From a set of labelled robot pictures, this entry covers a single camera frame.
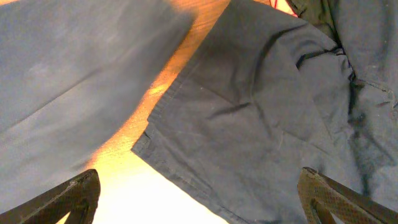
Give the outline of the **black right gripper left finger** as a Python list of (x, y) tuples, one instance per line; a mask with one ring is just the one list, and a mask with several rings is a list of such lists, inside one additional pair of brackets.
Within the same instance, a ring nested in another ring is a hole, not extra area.
[(96, 170), (88, 169), (70, 180), (1, 214), (1, 223), (91, 224), (101, 192)]

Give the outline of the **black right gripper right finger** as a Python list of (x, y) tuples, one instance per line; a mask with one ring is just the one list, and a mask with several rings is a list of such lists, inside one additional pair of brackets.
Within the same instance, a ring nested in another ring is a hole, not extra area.
[(397, 212), (309, 167), (302, 168), (297, 189), (310, 224), (335, 223), (335, 217), (343, 223), (397, 223)]

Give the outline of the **navy blue shorts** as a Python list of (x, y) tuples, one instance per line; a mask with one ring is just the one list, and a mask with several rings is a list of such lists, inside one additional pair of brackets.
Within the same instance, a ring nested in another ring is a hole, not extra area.
[[(397, 210), (397, 2), (231, 1), (133, 151), (235, 223), (303, 223), (303, 167)], [(77, 175), (187, 35), (165, 1), (1, 7), (1, 211)]]

